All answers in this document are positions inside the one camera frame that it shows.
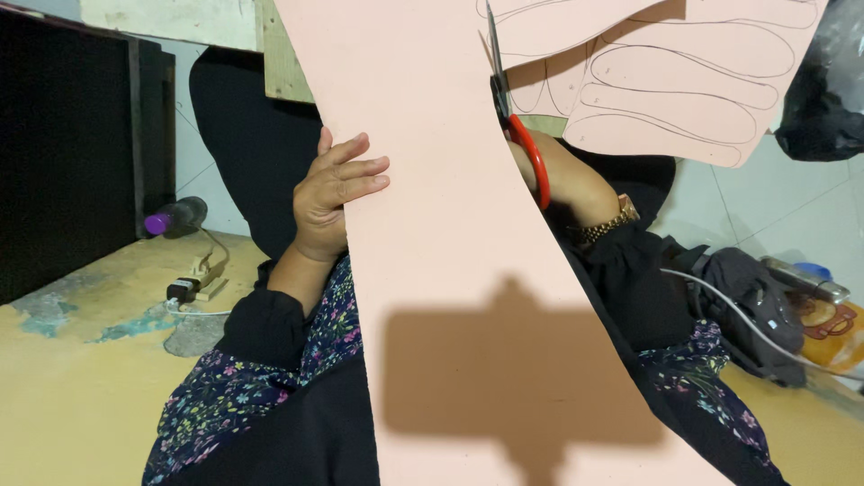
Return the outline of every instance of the black plastic bag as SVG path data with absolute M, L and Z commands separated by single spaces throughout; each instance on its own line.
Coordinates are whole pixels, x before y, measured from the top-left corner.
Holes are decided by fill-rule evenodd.
M 864 151 L 864 2 L 832 0 L 786 93 L 775 131 L 786 155 L 847 160 Z

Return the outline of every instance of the plastic bottle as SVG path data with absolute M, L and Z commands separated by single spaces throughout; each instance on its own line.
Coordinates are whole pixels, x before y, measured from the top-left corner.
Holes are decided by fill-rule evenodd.
M 144 227 L 150 234 L 172 233 L 177 229 L 199 227 L 207 217 L 207 204 L 203 199 L 190 195 L 178 202 L 159 208 L 155 214 L 147 216 Z

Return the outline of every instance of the scissor blade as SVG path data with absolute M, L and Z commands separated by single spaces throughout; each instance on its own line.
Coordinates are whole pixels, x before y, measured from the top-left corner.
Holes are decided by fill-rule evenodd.
M 501 66 L 498 31 L 495 29 L 495 17 L 492 15 L 492 7 L 489 6 L 489 0 L 486 0 L 486 19 L 489 21 L 489 40 L 492 42 L 492 65 L 495 68 L 495 75 L 500 76 L 504 73 L 504 69 Z
M 510 107 L 507 105 L 507 93 L 510 87 L 507 86 L 507 75 L 504 74 L 504 68 L 501 63 L 501 50 L 498 46 L 498 31 L 495 29 L 495 16 L 492 15 L 492 7 L 489 6 L 489 0 L 486 0 L 486 19 L 489 21 L 489 40 L 492 44 L 492 67 L 495 69 L 495 80 L 498 84 L 499 104 L 505 118 L 510 116 Z

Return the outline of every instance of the person's left hand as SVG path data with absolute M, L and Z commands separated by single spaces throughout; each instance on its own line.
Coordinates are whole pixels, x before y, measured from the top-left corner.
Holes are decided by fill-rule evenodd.
M 388 157 L 352 160 L 367 150 L 365 133 L 333 146 L 333 134 L 321 128 L 318 157 L 294 188 L 297 236 L 292 246 L 306 258 L 333 263 L 348 249 L 342 205 L 390 185 L 388 176 L 378 175 L 390 167 Z

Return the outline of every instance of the pink paper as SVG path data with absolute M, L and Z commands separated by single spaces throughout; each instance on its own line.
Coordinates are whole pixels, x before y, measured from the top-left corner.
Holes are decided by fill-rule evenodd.
M 739 167 L 774 119 L 826 1 L 661 3 L 601 34 L 588 62 L 580 46 L 511 69 L 514 112 L 569 118 L 564 138 L 592 152 Z M 556 96 L 554 86 L 578 87 Z
M 346 205 L 382 484 L 728 484 L 651 414 L 537 210 L 473 0 L 276 6 L 336 139 L 391 158 Z
M 474 0 L 486 20 L 486 0 Z M 579 46 L 662 0 L 490 0 L 504 69 Z M 485 33 L 486 25 L 480 25 Z

